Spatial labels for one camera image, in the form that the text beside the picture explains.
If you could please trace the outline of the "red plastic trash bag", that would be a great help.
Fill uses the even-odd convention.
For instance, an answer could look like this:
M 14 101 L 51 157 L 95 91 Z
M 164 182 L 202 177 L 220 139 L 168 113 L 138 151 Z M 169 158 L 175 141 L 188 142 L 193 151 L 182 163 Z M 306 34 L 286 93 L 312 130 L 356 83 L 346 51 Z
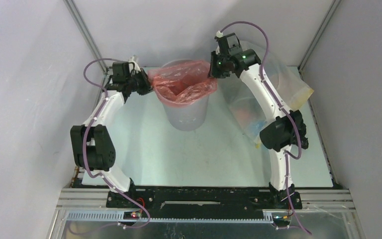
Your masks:
M 149 82 L 161 103 L 185 107 L 217 90 L 217 79 L 210 78 L 210 64 L 203 60 L 185 61 L 148 70 Z

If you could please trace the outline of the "white plastic trash bin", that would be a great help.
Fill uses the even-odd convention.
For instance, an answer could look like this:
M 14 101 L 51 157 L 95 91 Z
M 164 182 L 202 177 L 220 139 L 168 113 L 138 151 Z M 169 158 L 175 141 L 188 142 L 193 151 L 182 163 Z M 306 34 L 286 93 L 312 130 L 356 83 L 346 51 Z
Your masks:
M 171 107 L 162 103 L 170 124 L 182 131 L 192 131 L 199 128 L 205 121 L 209 96 L 185 107 Z

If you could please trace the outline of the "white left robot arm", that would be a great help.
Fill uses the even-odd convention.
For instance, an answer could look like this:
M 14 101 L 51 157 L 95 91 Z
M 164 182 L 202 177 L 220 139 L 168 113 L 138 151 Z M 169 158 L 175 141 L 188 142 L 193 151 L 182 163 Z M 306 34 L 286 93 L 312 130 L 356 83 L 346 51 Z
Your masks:
M 129 208 L 136 204 L 137 193 L 130 189 L 132 179 L 115 165 L 115 147 L 107 126 L 132 93 L 146 95 L 152 92 L 152 86 L 134 58 L 127 61 L 112 59 L 112 74 L 106 83 L 98 84 L 87 77 L 90 66 L 91 63 L 86 65 L 83 76 L 89 84 L 98 87 L 101 94 L 88 119 L 70 130 L 74 161 L 90 178 L 100 178 L 111 191 L 120 192 L 118 201 Z

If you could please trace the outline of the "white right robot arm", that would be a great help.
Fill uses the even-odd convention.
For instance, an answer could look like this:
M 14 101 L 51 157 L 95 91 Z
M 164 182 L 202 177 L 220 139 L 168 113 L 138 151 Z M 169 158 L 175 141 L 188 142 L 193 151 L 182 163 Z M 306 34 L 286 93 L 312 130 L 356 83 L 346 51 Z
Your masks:
M 243 49 L 235 33 L 217 32 L 218 44 L 211 53 L 209 76 L 225 79 L 235 75 L 255 97 L 266 124 L 259 132 L 262 145 L 271 160 L 269 200 L 275 208 L 289 202 L 292 186 L 289 159 L 299 159 L 307 146 L 306 125 L 300 111 L 292 110 L 274 89 L 263 62 L 253 49 Z

